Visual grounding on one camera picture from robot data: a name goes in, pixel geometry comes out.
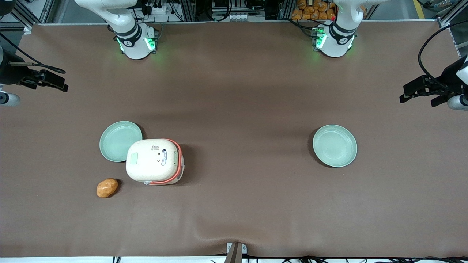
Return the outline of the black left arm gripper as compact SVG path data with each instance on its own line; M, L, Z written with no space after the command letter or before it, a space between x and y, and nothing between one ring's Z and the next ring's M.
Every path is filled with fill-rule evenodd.
M403 95L400 95L401 104L420 96L438 95L431 100L431 106L437 107L446 103L448 107L467 107L468 73L467 55L447 66L439 77L421 75L403 85ZM428 80L433 91L428 92Z

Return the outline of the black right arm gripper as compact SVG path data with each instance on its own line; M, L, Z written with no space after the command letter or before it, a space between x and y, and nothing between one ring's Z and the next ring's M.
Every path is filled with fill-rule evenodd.
M36 89L38 85L44 87L46 85L53 87L62 92L68 92L69 86L65 84L65 79L57 74L43 70L43 83L37 77L39 74L36 70L30 70L25 65L10 65L10 62L25 62L23 58L9 52L8 50L1 51L0 65L0 83L5 85L24 85L30 89Z

